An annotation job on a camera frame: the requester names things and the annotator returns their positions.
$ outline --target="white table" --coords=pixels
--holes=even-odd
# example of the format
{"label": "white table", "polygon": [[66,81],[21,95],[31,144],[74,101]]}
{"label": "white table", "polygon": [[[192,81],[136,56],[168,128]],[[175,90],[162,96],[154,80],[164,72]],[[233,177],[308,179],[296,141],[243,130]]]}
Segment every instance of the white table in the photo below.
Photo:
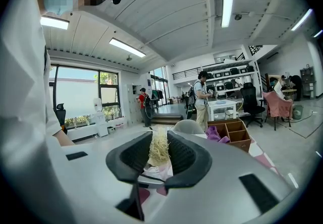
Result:
{"label": "white table", "polygon": [[[225,101],[223,104],[217,104],[217,101]],[[214,110],[220,109],[220,108],[227,108],[227,107],[233,107],[233,118],[237,118],[237,109],[236,109],[236,102],[232,100],[217,100],[217,101],[211,101],[208,103],[211,111],[211,121],[214,121]]]}

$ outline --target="trash bin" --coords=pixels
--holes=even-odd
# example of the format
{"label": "trash bin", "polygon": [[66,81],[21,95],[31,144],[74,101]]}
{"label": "trash bin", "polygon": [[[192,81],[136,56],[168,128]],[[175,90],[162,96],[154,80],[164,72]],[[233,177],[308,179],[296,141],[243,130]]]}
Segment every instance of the trash bin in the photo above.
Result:
{"label": "trash bin", "polygon": [[302,118],[304,107],[302,105],[295,105],[293,108],[293,119],[299,120]]}
{"label": "trash bin", "polygon": [[112,133],[114,133],[115,131],[116,131],[116,128],[115,128],[115,127],[110,126],[110,127],[108,127],[108,128],[107,128],[107,132],[108,132],[109,134],[112,134]]}

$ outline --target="red shirt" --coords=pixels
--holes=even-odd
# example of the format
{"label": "red shirt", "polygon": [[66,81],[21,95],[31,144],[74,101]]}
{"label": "red shirt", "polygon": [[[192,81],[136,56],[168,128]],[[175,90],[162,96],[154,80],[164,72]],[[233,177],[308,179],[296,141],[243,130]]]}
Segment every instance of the red shirt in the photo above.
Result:
{"label": "red shirt", "polygon": [[146,93],[143,93],[143,94],[141,94],[140,96],[139,96],[139,100],[141,101],[141,103],[140,103],[140,105],[141,105],[141,108],[145,108],[144,106],[143,106],[143,102],[144,102],[144,100],[145,100],[145,97],[147,96],[147,94]]}

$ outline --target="concrete floor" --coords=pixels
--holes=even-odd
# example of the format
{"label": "concrete floor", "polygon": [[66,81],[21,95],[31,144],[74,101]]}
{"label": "concrete floor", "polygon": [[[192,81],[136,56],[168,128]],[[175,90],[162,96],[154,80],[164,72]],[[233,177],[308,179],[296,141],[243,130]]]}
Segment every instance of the concrete floor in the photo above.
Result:
{"label": "concrete floor", "polygon": [[[289,174],[291,174],[298,186],[303,186],[306,185],[316,164],[321,159],[317,152],[320,155],[323,155],[323,125],[321,124],[323,122],[323,98],[303,100],[295,102],[295,104],[304,106],[303,118],[311,115],[311,111],[316,113],[309,119],[298,123],[292,123],[291,128],[279,120],[278,124],[276,124],[275,131],[273,120],[268,119],[266,123],[263,123],[263,128],[260,128],[257,123],[250,124],[248,132],[263,151],[266,152],[277,167],[279,173],[288,183],[292,186],[295,185],[290,178]],[[158,112],[160,114],[178,113],[186,118],[184,106],[184,103],[165,105],[160,107]],[[247,122],[248,117],[245,117],[242,120]],[[154,130],[157,128],[169,130],[171,127],[173,126],[152,125]],[[304,136],[297,133],[299,130],[302,131],[303,129],[306,129],[307,134],[310,134],[307,138],[304,138]],[[120,135],[133,134],[139,131],[149,131],[149,128],[146,128],[143,125],[132,126],[120,129],[116,133],[99,138],[98,140],[117,138]],[[93,142],[95,140],[96,139],[92,138],[79,142],[78,144]]]}

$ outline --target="white shelving unit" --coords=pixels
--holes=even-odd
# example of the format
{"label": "white shelving unit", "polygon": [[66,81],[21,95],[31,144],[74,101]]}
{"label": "white shelving unit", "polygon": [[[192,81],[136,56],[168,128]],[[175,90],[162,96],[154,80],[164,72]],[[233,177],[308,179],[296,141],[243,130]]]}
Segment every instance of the white shelving unit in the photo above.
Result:
{"label": "white shelving unit", "polygon": [[[256,96],[257,100],[263,99],[262,96],[262,84],[261,84],[261,77],[259,72],[258,63],[256,60],[241,60],[241,61],[235,61],[235,62],[224,62],[223,64],[214,64],[214,65],[208,65],[201,67],[202,71],[207,71],[208,73],[219,73],[219,72],[228,72],[231,68],[245,68],[247,65],[251,65],[254,68],[254,72],[247,72],[247,73],[240,73],[236,75],[229,75],[229,76],[223,76],[213,79],[208,79],[206,82],[210,84],[210,82],[216,82],[221,80],[230,80],[230,79],[237,79],[240,77],[251,77],[251,82],[253,83],[253,86],[256,88]],[[234,88],[234,89],[226,89],[223,90],[223,92],[230,92],[230,91],[237,91],[240,90],[242,87]]]}
{"label": "white shelving unit", "polygon": [[254,74],[254,72],[250,72],[250,73],[240,73],[240,74],[235,74],[235,75],[229,75],[229,76],[224,76],[224,77],[218,77],[218,78],[208,79],[206,82],[218,81],[218,80],[225,80],[225,79],[233,79],[233,78],[239,78],[239,77],[242,77],[242,76],[248,76],[248,75],[252,75],[252,74]]}

